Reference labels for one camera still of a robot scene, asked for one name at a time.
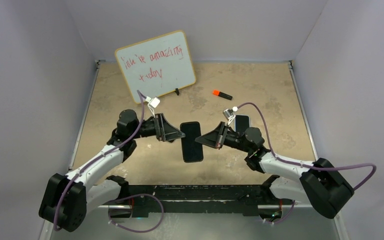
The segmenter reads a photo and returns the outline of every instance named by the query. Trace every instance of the white clip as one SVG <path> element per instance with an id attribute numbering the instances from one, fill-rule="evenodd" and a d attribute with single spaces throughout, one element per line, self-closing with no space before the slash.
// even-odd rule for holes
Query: white clip
<path id="1" fill-rule="evenodd" d="M 82 173 L 80 172 L 80 168 L 79 169 L 77 169 L 77 171 L 75 171 L 75 173 L 79 176 L 79 177 L 81 177 L 82 176 Z"/>
<path id="2" fill-rule="evenodd" d="M 227 119 L 227 127 L 235 120 L 236 115 L 232 109 L 225 109 L 223 111 L 224 117 Z"/>
<path id="3" fill-rule="evenodd" d="M 160 99 L 158 97 L 150 98 L 147 96 L 146 101 L 148 102 L 148 108 L 151 111 L 152 116 L 155 118 L 155 108 L 160 104 Z"/>

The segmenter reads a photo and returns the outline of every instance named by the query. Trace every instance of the white wall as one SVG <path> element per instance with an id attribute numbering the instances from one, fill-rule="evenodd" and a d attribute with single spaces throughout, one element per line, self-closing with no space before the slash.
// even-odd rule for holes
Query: white wall
<path id="1" fill-rule="evenodd" d="M 196 61 L 288 61 L 327 0 L 67 0 L 95 59 L 184 30 Z"/>
<path id="2" fill-rule="evenodd" d="M 38 239 L 47 181 L 67 171 L 94 72 L 63 0 L 0 0 L 0 239 Z"/>
<path id="3" fill-rule="evenodd" d="M 351 239 L 384 239 L 384 0 L 329 0 L 294 69 L 318 155 L 378 166 L 343 208 Z"/>

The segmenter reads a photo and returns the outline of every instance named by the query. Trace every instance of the black smartphone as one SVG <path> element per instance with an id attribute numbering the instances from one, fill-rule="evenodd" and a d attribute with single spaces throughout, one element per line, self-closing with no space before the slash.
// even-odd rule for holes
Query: black smartphone
<path id="1" fill-rule="evenodd" d="M 181 152 L 185 163 L 201 162 L 204 159 L 203 145 L 195 141 L 201 136 L 201 125 L 197 121 L 180 124 L 180 131 L 186 136 L 181 139 Z"/>
<path id="2" fill-rule="evenodd" d="M 247 115 L 236 115 L 234 118 L 234 131 L 243 134 L 247 128 L 251 127 L 251 119 Z"/>

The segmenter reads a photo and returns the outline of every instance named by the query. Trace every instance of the purple cable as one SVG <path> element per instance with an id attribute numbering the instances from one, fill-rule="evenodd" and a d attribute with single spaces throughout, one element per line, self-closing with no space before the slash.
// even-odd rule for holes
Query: purple cable
<path id="1" fill-rule="evenodd" d="M 144 100 L 143 100 L 143 94 L 137 90 L 137 94 L 139 94 L 139 98 L 140 98 L 140 104 L 142 105 L 142 115 L 140 116 L 140 121 L 139 121 L 139 124 L 137 125 L 137 128 L 136 130 L 134 130 L 133 134 L 127 138 L 125 141 L 123 141 L 122 143 L 120 143 L 119 145 L 111 148 L 110 150 L 106 151 L 103 155 L 107 155 L 109 153 L 112 153 L 114 150 L 116 149 L 119 149 L 121 148 L 122 146 L 124 146 L 128 141 L 132 140 L 135 135 L 139 132 L 139 129 L 141 128 L 141 125 L 142 125 L 142 122 L 144 121 L 144 115 L 145 115 L 145 105 L 144 105 Z M 100 160 L 101 158 L 103 158 L 104 156 L 103 155 L 99 155 L 97 157 L 95 157 L 93 160 L 91 160 L 90 162 L 88 162 L 84 167 L 82 167 L 79 171 L 80 174 L 82 174 L 86 169 L 88 169 L 91 165 L 93 165 L 94 163 L 96 163 L 98 160 Z M 68 182 L 67 186 L 65 186 L 64 188 L 64 191 L 62 191 L 62 194 L 61 194 L 61 197 L 59 198 L 58 200 L 58 203 L 56 205 L 56 209 L 55 209 L 55 214 L 53 216 L 53 230 L 55 232 L 58 232 L 59 230 L 61 230 L 62 228 L 58 228 L 58 216 L 60 215 L 60 208 L 61 208 L 61 205 L 63 204 L 63 200 L 64 198 L 66 197 L 67 195 L 67 192 L 69 191 L 70 187 L 72 186 L 72 184 L 74 183 L 74 181 L 79 177 L 79 174 L 76 174 L 73 176 L 73 178 Z"/>
<path id="2" fill-rule="evenodd" d="M 262 114 L 262 112 L 260 111 L 260 109 L 258 108 L 257 105 L 255 105 L 254 103 L 252 102 L 244 102 L 242 103 L 241 105 L 237 106 L 238 109 L 240 109 L 241 107 L 243 107 L 244 105 L 252 105 L 255 107 L 255 109 L 257 109 L 259 115 L 261 116 L 261 119 L 262 119 L 262 122 L 264 123 L 264 129 L 265 129 L 265 134 L 267 136 L 267 143 L 268 143 L 268 147 L 271 151 L 271 154 L 273 155 L 273 157 L 275 157 L 277 160 L 281 161 L 282 163 L 285 163 L 285 164 L 291 164 L 291 165 L 295 165 L 295 166 L 301 166 L 300 163 L 298 162 L 293 162 L 293 161 L 288 161 L 288 160 L 285 160 L 285 159 L 282 159 L 278 156 L 276 156 L 275 154 L 275 151 L 273 150 L 273 147 L 272 147 L 272 143 L 270 141 L 270 137 L 269 137 L 269 130 L 267 129 L 267 124 L 266 124 L 266 120 L 264 119 L 264 116 Z M 303 164 L 302 165 L 303 167 L 306 167 L 306 168 L 309 168 L 309 169 L 313 169 L 313 170 L 317 170 L 317 171 L 325 171 L 325 172 L 335 172 L 335 171 L 342 171 L 342 170 L 350 170 L 350 169 L 359 169 L 359 168 L 364 168 L 364 167 L 372 167 L 371 169 L 371 172 L 359 183 L 357 184 L 353 189 L 354 191 L 356 191 L 357 189 L 359 189 L 363 184 L 365 184 L 376 172 L 376 165 L 374 165 L 373 163 L 361 163 L 361 164 L 356 164 L 356 165 L 350 165 L 350 166 L 340 166 L 340 167 L 316 167 L 316 166 L 310 166 L 310 165 L 307 165 L 307 164 Z"/>
<path id="3" fill-rule="evenodd" d="M 111 219 L 110 211 L 108 210 L 108 218 L 109 218 L 110 223 L 112 223 L 116 227 L 122 228 L 124 230 L 130 231 L 133 233 L 138 233 L 138 234 L 148 233 L 148 232 L 151 232 L 154 229 L 158 228 L 158 226 L 163 222 L 164 208 L 163 208 L 163 204 L 161 203 L 161 201 L 158 198 L 156 198 L 155 196 L 153 196 L 151 194 L 147 194 L 147 193 L 142 193 L 142 194 L 136 194 L 136 195 L 131 195 L 131 196 L 128 196 L 125 198 L 117 199 L 117 201 L 124 201 L 127 199 L 132 199 L 132 198 L 136 198 L 136 197 L 140 197 L 140 196 L 147 196 L 147 197 L 153 198 L 159 204 L 159 207 L 161 208 L 161 218 L 159 219 L 158 223 L 154 227 L 152 227 L 148 230 L 134 230 L 134 229 L 122 226 Z"/>

